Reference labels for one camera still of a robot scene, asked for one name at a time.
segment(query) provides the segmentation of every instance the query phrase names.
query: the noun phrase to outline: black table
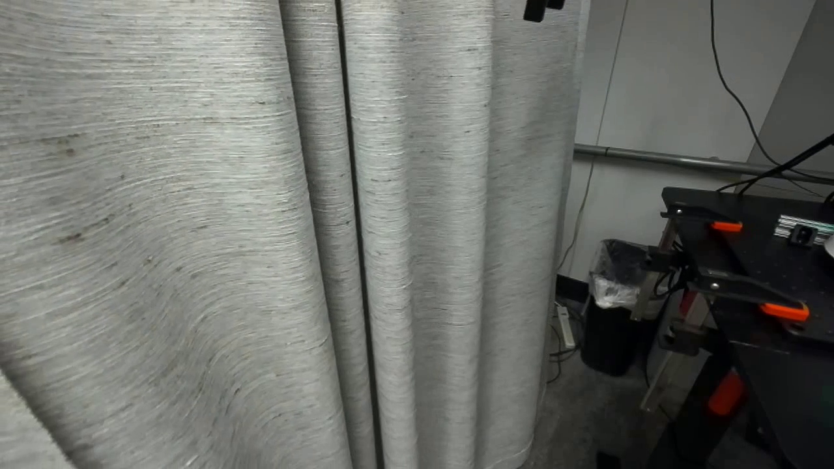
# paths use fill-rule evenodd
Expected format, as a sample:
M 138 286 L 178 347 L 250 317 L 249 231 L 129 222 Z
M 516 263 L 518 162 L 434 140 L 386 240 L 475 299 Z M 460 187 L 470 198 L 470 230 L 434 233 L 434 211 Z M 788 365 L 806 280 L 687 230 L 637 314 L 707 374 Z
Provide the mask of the black table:
M 812 304 L 801 336 L 762 314 L 754 304 L 717 299 L 711 317 L 722 352 L 714 352 L 676 422 L 655 447 L 649 465 L 703 465 L 728 430 L 728 418 L 707 411 L 714 385 L 735 365 L 747 379 L 756 417 L 786 465 L 834 469 L 834 270 L 816 248 L 775 240 L 779 214 L 834 222 L 819 204 L 779 198 L 737 198 L 707 191 L 662 192 L 670 226 L 693 269 L 754 275 Z M 676 215 L 676 205 L 700 205 L 747 224 L 722 236 L 703 219 Z

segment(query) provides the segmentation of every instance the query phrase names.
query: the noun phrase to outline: fabric texture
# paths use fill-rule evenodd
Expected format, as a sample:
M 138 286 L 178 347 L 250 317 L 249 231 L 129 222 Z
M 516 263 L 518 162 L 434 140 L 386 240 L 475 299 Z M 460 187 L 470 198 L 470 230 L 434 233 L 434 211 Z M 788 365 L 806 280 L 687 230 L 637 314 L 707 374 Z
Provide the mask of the fabric texture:
M 522 465 L 578 11 L 8 0 L 2 465 Z

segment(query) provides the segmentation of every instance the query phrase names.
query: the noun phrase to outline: white wall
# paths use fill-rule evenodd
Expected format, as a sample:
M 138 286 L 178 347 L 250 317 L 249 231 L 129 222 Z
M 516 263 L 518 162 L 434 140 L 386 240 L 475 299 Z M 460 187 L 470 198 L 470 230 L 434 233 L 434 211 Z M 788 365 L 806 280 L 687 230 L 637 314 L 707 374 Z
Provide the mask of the white wall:
M 792 155 L 834 132 L 834 0 L 816 3 L 806 34 L 786 72 L 783 89 L 762 127 L 775 155 Z M 806 168 L 834 172 L 834 149 L 814 155 Z
M 717 0 L 722 63 L 756 121 L 767 118 L 779 90 L 812 8 L 814 0 Z M 754 137 L 720 89 L 710 58 L 707 0 L 593 3 L 577 140 L 748 158 Z M 589 164 L 577 162 L 563 249 L 574 236 L 586 174 Z M 586 278 L 607 236 L 658 243 L 666 226 L 662 187 L 711 191 L 722 183 L 717 174 L 690 168 L 597 164 L 578 243 L 561 273 Z
M 578 201 L 589 177 L 589 162 L 577 162 L 572 174 L 569 214 L 563 230 L 563 249 L 577 226 Z M 578 224 L 578 240 L 565 257 L 561 273 L 586 280 L 607 236 L 655 244 L 662 236 L 666 219 L 660 191 L 676 187 L 717 187 L 722 177 L 702 172 L 670 172 L 634 164 L 597 164 L 589 201 Z

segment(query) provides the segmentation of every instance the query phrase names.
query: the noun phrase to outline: orange clamp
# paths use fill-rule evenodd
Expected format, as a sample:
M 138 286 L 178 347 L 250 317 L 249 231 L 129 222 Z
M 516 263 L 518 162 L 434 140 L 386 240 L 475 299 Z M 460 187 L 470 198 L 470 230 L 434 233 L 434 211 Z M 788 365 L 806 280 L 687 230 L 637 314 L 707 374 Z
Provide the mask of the orange clamp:
M 797 326 L 808 322 L 808 317 L 812 317 L 812 309 L 806 301 L 801 301 L 801 304 L 762 301 L 758 309 L 783 319 L 783 322 L 797 322 Z
M 711 222 L 710 226 L 711 231 L 722 231 L 722 233 L 740 233 L 747 230 L 744 222 L 722 222 L 722 219 Z
M 711 390 L 707 408 L 717 417 L 732 417 L 735 408 L 744 404 L 748 387 L 740 374 L 728 373 L 720 385 Z

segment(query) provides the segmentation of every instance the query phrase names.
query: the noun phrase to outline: floor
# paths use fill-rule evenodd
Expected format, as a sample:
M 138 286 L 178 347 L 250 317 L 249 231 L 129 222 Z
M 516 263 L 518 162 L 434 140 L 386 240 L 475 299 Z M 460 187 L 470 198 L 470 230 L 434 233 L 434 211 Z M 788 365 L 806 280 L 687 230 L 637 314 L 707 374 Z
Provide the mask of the floor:
M 647 387 L 641 368 L 623 378 L 602 374 L 586 368 L 578 352 L 558 352 L 558 336 L 556 330 L 551 382 L 526 469 L 597 469 L 597 450 L 621 455 L 623 469 L 644 469 L 670 417 L 640 408 Z M 710 469 L 776 469 L 769 452 L 744 438 L 744 424 L 747 418 L 737 418 L 726 434 Z

